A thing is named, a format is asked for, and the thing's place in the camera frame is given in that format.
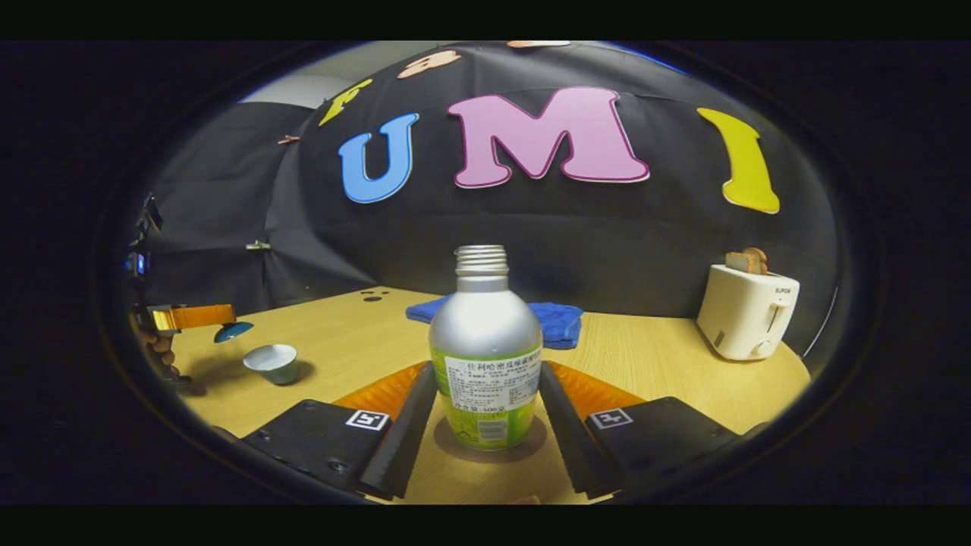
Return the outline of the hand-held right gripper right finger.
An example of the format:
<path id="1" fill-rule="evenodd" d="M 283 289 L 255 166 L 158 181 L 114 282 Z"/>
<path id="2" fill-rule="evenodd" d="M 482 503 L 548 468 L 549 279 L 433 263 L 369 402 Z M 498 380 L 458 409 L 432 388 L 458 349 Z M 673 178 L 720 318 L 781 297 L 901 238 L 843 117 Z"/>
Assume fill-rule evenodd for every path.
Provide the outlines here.
<path id="1" fill-rule="evenodd" d="M 641 397 L 557 362 L 539 391 L 567 473 L 590 500 L 667 495 L 748 441 L 676 397 Z"/>

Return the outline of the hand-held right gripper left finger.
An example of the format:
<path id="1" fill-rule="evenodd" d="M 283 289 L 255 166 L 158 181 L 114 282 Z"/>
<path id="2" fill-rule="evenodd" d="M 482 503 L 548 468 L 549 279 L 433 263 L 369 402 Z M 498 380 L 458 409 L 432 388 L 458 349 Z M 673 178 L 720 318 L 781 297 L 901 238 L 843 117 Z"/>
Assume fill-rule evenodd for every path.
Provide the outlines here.
<path id="1" fill-rule="evenodd" d="M 437 393 L 430 362 L 334 402 L 302 400 L 243 442 L 289 469 L 351 494 L 405 497 Z"/>

